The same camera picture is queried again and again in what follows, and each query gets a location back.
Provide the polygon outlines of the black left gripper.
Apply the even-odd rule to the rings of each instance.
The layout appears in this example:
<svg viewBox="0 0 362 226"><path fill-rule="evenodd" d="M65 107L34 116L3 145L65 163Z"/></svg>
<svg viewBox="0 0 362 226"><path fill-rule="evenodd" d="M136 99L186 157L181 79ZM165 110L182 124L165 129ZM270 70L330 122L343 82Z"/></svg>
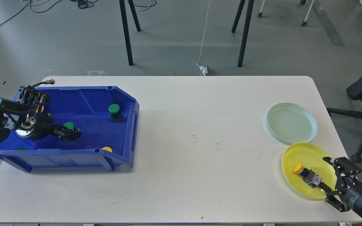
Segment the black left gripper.
<svg viewBox="0 0 362 226"><path fill-rule="evenodd" d="M48 114L35 114L31 121L31 130L16 130L20 138L40 140L48 135L59 137L62 140L78 141L82 133L74 123L56 124Z"/></svg>

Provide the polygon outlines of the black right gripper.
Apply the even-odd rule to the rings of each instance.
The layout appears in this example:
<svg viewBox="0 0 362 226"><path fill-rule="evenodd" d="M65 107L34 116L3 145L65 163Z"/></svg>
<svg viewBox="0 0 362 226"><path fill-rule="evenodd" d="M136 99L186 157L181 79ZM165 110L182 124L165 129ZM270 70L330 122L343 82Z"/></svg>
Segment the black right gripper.
<svg viewBox="0 0 362 226"><path fill-rule="evenodd" d="M337 177L334 190L324 182L319 183L326 194L326 202L340 212L352 210L362 218L362 182L357 181L362 169L347 157L325 156L323 160L333 167Z"/></svg>

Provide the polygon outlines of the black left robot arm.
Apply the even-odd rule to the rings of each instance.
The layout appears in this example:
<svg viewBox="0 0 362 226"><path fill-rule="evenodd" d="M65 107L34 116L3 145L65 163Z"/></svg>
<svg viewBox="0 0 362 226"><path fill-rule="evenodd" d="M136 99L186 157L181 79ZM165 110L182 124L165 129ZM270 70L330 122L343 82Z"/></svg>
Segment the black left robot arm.
<svg viewBox="0 0 362 226"><path fill-rule="evenodd" d="M51 97L36 89L41 84L54 84L53 79L35 85L19 88L17 101L0 97L0 143L6 140L12 131L21 138L41 140L47 136L58 137L67 141L81 138L79 128L73 123L63 125L53 122L53 116L45 108Z"/></svg>

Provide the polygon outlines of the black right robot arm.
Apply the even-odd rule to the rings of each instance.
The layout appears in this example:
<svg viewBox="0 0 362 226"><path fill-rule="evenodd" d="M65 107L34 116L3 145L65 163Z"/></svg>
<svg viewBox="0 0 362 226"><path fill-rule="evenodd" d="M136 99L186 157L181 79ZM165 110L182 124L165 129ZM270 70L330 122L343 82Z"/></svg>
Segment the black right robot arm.
<svg viewBox="0 0 362 226"><path fill-rule="evenodd" d="M333 167L337 177L334 189L320 184L326 193L326 202L340 212L353 210L362 218L362 182L357 178L362 169L347 157L332 159L326 156L323 160Z"/></svg>

